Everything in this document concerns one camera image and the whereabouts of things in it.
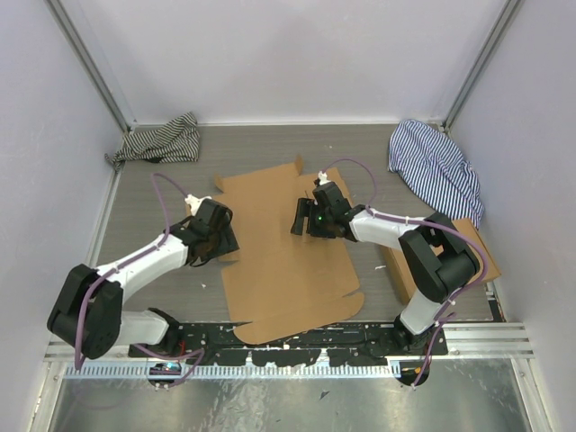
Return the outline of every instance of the flattened cardboard box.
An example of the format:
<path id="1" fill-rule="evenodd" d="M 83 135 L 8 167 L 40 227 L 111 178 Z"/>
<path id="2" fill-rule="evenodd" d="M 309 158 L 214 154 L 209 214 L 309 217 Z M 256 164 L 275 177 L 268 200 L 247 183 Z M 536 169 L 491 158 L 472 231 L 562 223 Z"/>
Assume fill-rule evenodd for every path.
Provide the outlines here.
<path id="1" fill-rule="evenodd" d="M 452 223 L 459 232 L 480 246 L 486 254 L 486 257 L 488 258 L 488 272 L 482 281 L 487 283 L 501 276 L 498 265 L 494 261 L 490 251 L 486 248 L 478 230 L 473 226 L 472 221 L 470 219 L 458 219 L 453 220 Z M 442 252 L 441 247 L 436 247 L 434 250 L 437 255 Z M 478 261 L 480 261 L 480 271 L 471 279 L 471 282 L 476 280 L 482 271 L 482 260 L 480 256 L 474 249 L 472 249 L 472 252 L 476 255 Z M 414 279 L 412 279 L 412 273 L 410 272 L 404 254 L 401 250 L 384 246 L 382 246 L 382 254 L 384 255 L 384 260 L 388 266 L 388 272 L 394 281 L 396 292 L 400 296 L 400 301 L 403 304 L 408 304 L 416 291 L 416 283 L 414 282 Z"/>
<path id="2" fill-rule="evenodd" d="M 317 175 L 301 175 L 302 158 L 215 183 L 213 199 L 234 212 L 240 250 L 223 256 L 222 269 L 234 333 L 247 344 L 263 344 L 356 315 L 364 304 L 343 240 L 290 233 L 298 198 L 312 197 Z M 337 169 L 328 178 L 349 192 Z"/>

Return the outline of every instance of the blue and white striped cloth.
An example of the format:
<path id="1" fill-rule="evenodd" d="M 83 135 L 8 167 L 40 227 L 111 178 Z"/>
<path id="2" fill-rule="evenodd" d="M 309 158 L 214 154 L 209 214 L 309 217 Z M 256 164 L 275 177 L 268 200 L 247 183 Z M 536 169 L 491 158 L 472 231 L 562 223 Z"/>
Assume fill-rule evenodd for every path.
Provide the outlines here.
<path id="1" fill-rule="evenodd" d="M 480 182 L 472 165 L 443 133 L 406 120 L 390 138 L 389 169 L 414 194 L 450 219 L 470 218 L 478 228 L 484 213 Z"/>

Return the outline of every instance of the gray floor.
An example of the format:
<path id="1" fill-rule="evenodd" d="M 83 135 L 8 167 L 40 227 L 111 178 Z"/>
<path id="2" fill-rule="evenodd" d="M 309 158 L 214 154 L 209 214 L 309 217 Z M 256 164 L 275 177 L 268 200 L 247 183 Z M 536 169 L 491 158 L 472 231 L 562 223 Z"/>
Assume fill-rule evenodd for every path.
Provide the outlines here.
<path id="1" fill-rule="evenodd" d="M 197 163 L 153 165 L 129 162 L 123 170 L 118 193 L 108 223 L 99 264 L 105 264 L 141 248 L 163 229 L 162 212 L 149 181 L 155 171 L 165 173 L 192 194 L 217 194 L 215 173 L 222 176 L 245 174 L 304 158 L 304 173 L 318 172 L 338 158 L 354 157 L 367 163 L 375 173 L 378 195 L 373 207 L 388 213 L 427 216 L 425 205 L 387 167 L 388 141 L 394 126 L 224 126 L 204 127 L 202 154 Z M 338 166 L 355 203 L 365 202 L 372 194 L 370 178 L 350 163 Z M 173 221 L 185 216 L 181 195 L 162 184 L 166 204 Z M 365 303 L 354 320 L 393 320 L 403 309 L 378 247 L 348 243 L 365 294 Z M 126 305 L 127 310 L 160 308 L 182 321 L 228 320 L 228 309 L 221 280 L 220 263 L 201 268 L 182 268 L 157 279 L 141 290 Z M 491 320 L 482 288 L 471 290 L 458 300 L 459 320 Z"/>
<path id="2" fill-rule="evenodd" d="M 64 380 L 52 432 L 522 432 L 509 360 L 437 360 L 416 391 L 386 378 Z"/>

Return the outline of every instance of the folded cloth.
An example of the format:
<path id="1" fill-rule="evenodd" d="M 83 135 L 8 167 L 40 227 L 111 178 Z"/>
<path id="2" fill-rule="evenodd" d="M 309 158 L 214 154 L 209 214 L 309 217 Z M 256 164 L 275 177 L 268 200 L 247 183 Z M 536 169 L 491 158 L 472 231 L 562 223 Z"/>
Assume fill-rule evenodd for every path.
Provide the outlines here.
<path id="1" fill-rule="evenodd" d="M 147 160 L 153 163 L 195 162 L 199 152 L 198 122 L 194 115 L 188 112 L 158 129 L 126 133 L 121 150 L 113 157 L 104 157 L 118 172 L 125 160 Z"/>
<path id="2" fill-rule="evenodd" d="M 390 138 L 389 169 L 436 211 L 480 225 L 484 206 L 478 176 L 443 133 L 420 121 L 401 122 Z"/>

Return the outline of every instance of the white connector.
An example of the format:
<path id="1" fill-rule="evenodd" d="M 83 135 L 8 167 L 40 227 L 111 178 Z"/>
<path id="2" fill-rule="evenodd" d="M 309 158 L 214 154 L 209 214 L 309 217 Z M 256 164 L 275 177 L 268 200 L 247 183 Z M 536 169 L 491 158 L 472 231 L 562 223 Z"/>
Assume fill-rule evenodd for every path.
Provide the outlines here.
<path id="1" fill-rule="evenodd" d="M 318 172 L 318 179 L 320 180 L 319 183 L 320 186 L 330 182 L 330 180 L 328 180 L 328 174 L 323 173 L 322 171 Z"/>
<path id="2" fill-rule="evenodd" d="M 184 201 L 186 202 L 186 204 L 188 204 L 190 206 L 190 214 L 192 214 L 193 216 L 196 215 L 196 213 L 198 212 L 198 209 L 200 208 L 200 204 L 202 204 L 202 201 L 204 201 L 206 198 L 208 199 L 212 199 L 211 196 L 204 196 L 203 198 L 196 198 L 194 195 L 188 195 L 184 198 Z"/>

